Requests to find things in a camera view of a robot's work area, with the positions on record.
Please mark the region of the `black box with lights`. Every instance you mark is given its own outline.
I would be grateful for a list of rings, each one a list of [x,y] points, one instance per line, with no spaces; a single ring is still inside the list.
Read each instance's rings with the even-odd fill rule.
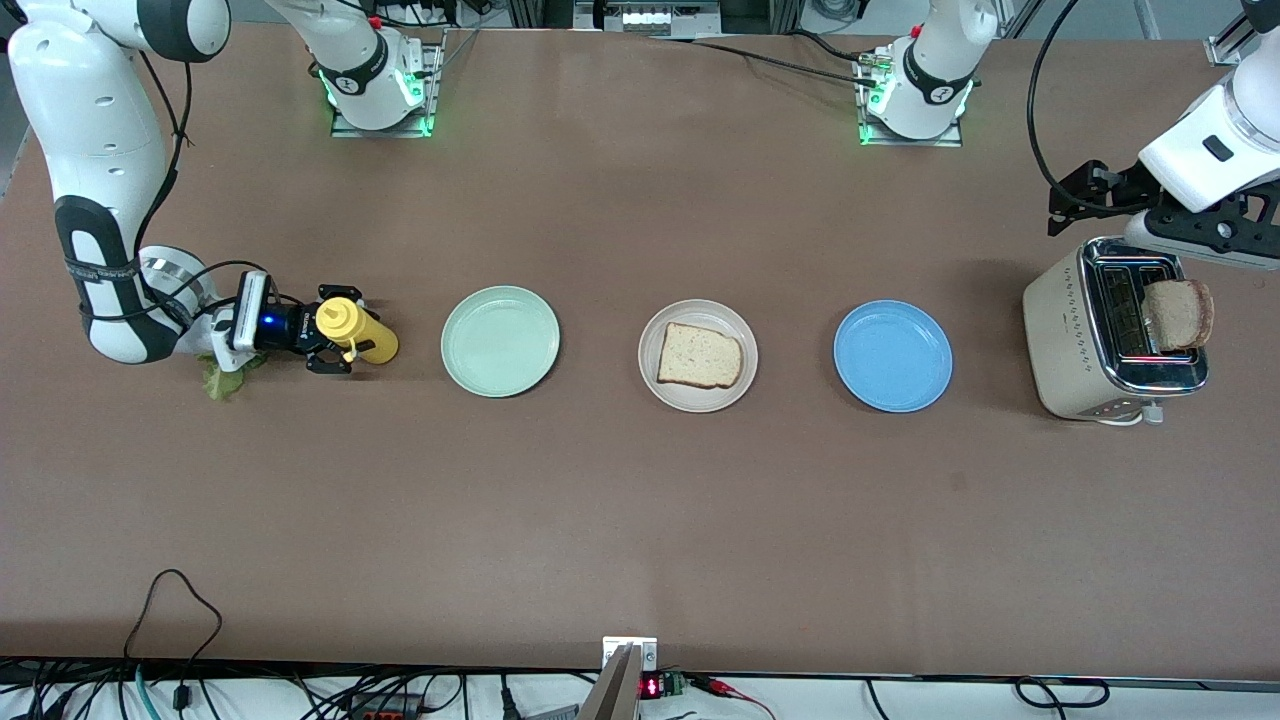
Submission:
[[[573,29],[694,40],[722,35],[718,0],[573,0]]]

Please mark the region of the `beige and chrome toaster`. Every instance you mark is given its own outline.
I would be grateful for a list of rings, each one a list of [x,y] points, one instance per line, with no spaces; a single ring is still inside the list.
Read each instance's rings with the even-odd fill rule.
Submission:
[[[1157,281],[1193,281],[1178,258],[1119,236],[1088,240],[1030,282],[1023,316],[1036,388],[1055,416],[1158,425],[1164,405],[1202,389],[1203,348],[1160,354],[1140,304]]]

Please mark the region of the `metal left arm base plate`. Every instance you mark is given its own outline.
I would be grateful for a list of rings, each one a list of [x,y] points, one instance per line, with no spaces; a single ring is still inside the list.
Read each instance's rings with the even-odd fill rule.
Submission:
[[[963,145],[960,118],[974,88],[972,77],[950,83],[928,77],[918,85],[891,45],[863,53],[852,69],[858,79],[870,82],[855,88],[860,143]]]

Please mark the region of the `beige round plate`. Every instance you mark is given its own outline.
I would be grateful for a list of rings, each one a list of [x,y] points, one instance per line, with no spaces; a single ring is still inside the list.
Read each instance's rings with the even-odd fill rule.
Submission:
[[[684,323],[735,337],[744,351],[744,368],[739,382],[727,389],[698,389],[657,382],[660,346],[667,323]],[[685,413],[717,413],[736,404],[750,389],[759,365],[756,338],[731,307],[704,299],[689,299],[663,307],[645,325],[639,346],[637,364],[645,386],[663,404]]]

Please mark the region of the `aluminium frame post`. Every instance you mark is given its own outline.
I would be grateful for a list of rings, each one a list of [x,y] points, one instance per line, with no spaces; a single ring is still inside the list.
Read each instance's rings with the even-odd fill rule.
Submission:
[[[1251,19],[1240,12],[1228,26],[1204,40],[1206,56],[1212,67],[1236,67],[1256,40]]]

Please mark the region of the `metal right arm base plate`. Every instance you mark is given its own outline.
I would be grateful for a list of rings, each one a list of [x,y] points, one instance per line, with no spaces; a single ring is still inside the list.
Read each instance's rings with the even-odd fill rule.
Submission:
[[[320,74],[332,109],[332,136],[426,138],[435,127],[444,46],[389,28],[378,35],[387,45],[385,60],[371,67],[361,94],[340,91],[355,86],[348,78],[334,85]]]

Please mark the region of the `blue round plate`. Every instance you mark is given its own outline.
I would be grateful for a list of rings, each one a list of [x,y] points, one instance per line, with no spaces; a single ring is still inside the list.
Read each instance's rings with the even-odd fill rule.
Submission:
[[[941,324],[892,299],[863,304],[835,331],[832,359],[844,387],[882,413],[916,413],[938,401],[954,374],[954,352]]]

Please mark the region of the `pale green round plate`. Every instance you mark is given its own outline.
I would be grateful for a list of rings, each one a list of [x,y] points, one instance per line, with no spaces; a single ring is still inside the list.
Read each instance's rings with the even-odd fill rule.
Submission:
[[[507,398],[538,386],[556,365],[561,324],[540,295],[518,286],[479,290],[445,319],[440,352],[461,388],[484,398]]]

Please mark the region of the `yellow squeeze sauce bottle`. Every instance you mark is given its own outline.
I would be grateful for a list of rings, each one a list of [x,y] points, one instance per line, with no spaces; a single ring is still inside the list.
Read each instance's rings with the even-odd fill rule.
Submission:
[[[320,302],[316,327],[343,360],[364,360],[381,365],[389,363],[399,350],[396,333],[360,301],[333,297]]]

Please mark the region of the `green lettuce leaf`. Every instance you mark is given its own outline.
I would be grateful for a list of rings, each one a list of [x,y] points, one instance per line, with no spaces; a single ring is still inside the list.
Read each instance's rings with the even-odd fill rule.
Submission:
[[[266,354],[257,354],[243,366],[234,370],[224,370],[212,354],[200,354],[196,356],[204,366],[204,389],[214,401],[225,401],[238,392],[244,384],[250,372],[260,368],[268,360]]]

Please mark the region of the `brown crusted bread slice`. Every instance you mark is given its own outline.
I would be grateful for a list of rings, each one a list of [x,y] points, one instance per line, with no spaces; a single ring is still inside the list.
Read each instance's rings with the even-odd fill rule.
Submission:
[[[1160,354],[1203,348],[1213,329],[1215,305],[1202,281],[1157,281],[1146,286],[1140,304],[1146,327]]]

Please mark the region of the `pale white bread slice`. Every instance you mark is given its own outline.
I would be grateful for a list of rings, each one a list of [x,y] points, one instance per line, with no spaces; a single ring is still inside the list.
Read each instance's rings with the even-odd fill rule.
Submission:
[[[740,342],[728,334],[684,323],[667,323],[655,380],[698,389],[727,389],[744,368]]]

